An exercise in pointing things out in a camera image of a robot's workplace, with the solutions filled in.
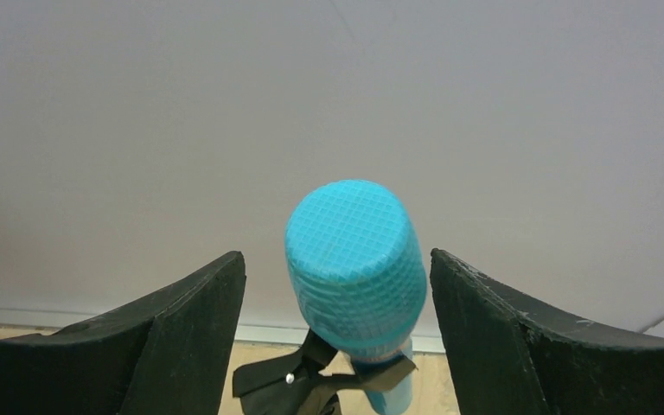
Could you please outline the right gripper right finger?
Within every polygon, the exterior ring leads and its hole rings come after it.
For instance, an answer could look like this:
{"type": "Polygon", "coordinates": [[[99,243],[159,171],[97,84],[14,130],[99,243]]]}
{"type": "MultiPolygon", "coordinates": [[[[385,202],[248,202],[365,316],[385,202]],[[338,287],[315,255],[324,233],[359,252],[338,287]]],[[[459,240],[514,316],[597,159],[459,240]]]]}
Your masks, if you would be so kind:
{"type": "Polygon", "coordinates": [[[664,414],[664,338],[573,315],[442,249],[438,326],[463,414],[664,414]]]}

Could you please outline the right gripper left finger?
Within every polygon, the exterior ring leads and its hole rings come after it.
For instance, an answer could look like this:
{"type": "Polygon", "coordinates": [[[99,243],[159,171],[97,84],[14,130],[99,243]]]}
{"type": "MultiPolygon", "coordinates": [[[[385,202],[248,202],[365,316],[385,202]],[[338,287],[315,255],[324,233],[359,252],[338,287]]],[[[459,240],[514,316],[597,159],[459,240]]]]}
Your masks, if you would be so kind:
{"type": "Polygon", "coordinates": [[[0,340],[0,414],[215,414],[246,286],[241,252],[51,334],[0,340]]]}

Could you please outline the blue microphone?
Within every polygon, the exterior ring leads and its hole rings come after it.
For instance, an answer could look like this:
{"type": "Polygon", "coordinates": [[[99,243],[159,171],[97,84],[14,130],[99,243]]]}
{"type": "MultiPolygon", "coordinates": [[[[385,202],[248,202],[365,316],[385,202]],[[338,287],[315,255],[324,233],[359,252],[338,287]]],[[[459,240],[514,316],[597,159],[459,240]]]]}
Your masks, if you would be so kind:
{"type": "Polygon", "coordinates": [[[358,179],[323,185],[292,212],[284,249],[303,319],[357,374],[412,357],[427,274],[396,195],[358,179]]]}

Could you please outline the black round-base clip stand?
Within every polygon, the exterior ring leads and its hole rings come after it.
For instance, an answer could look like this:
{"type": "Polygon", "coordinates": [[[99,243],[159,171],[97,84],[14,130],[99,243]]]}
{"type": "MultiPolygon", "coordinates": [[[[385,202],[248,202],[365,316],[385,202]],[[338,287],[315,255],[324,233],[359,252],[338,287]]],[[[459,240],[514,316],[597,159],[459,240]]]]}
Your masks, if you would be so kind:
{"type": "Polygon", "coordinates": [[[233,396],[244,414],[340,414],[341,390],[387,393],[416,368],[402,355],[365,374],[322,374],[337,354],[336,348],[309,330],[297,351],[237,368],[233,396]]]}

